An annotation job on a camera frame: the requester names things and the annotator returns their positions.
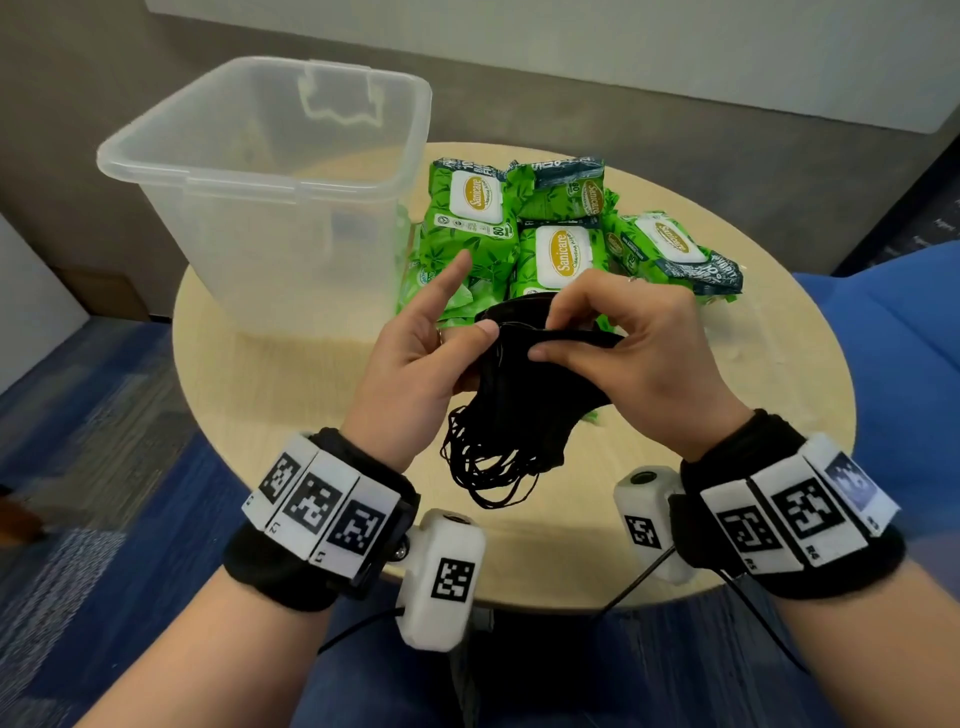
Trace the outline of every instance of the fingernail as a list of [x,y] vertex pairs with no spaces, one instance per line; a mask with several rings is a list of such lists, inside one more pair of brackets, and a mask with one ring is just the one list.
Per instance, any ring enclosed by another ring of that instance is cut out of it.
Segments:
[[496,336],[496,333],[500,331],[500,327],[496,324],[496,321],[491,321],[490,319],[478,321],[475,326],[480,327],[490,336]]

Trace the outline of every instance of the hand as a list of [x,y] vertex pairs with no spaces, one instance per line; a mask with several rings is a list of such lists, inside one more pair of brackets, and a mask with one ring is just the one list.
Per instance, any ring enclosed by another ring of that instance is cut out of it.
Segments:
[[691,462],[753,416],[720,377],[688,289],[587,270],[557,294],[546,327],[601,313],[629,334],[613,349],[549,341],[530,358],[585,376],[637,431]]
[[467,277],[463,251],[377,337],[340,432],[367,455],[403,473],[444,423],[468,367],[499,333],[493,321],[437,331],[446,302]]

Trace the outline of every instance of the black face mask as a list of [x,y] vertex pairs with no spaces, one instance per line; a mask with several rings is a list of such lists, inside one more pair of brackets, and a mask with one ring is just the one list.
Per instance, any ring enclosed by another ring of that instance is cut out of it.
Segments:
[[[570,431],[590,410],[610,404],[595,385],[566,367],[534,362],[527,352],[541,341],[583,341],[612,348],[622,336],[600,330],[545,330],[556,294],[535,293],[488,308],[476,318],[500,325],[500,335],[477,360],[480,385],[464,407],[450,412],[441,456],[454,482],[483,508],[523,502],[537,485],[513,500],[527,475],[539,478],[564,463]],[[480,492],[511,490],[500,500]]]

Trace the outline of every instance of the white camera housing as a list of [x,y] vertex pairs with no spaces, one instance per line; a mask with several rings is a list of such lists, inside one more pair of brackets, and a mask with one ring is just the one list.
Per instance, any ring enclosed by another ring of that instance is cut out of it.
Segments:
[[405,611],[396,625],[411,647],[447,652],[467,629],[487,537],[466,516],[432,509],[407,538],[406,556],[394,562],[406,570],[396,600]]
[[[673,545],[667,499],[683,492],[680,474],[661,465],[635,468],[613,488],[613,500],[642,567],[649,567]],[[652,575],[680,585],[695,573],[695,569],[674,552]]]

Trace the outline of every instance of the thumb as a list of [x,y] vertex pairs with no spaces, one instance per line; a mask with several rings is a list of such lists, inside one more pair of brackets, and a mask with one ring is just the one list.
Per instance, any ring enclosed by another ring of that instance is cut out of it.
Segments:
[[451,389],[467,367],[490,348],[499,333],[500,327],[489,319],[457,328],[455,336],[425,357],[425,361],[430,362],[428,375],[443,389]]
[[530,348],[531,361],[549,361],[560,364],[583,376],[603,389],[610,368],[610,352],[583,341],[544,341]]

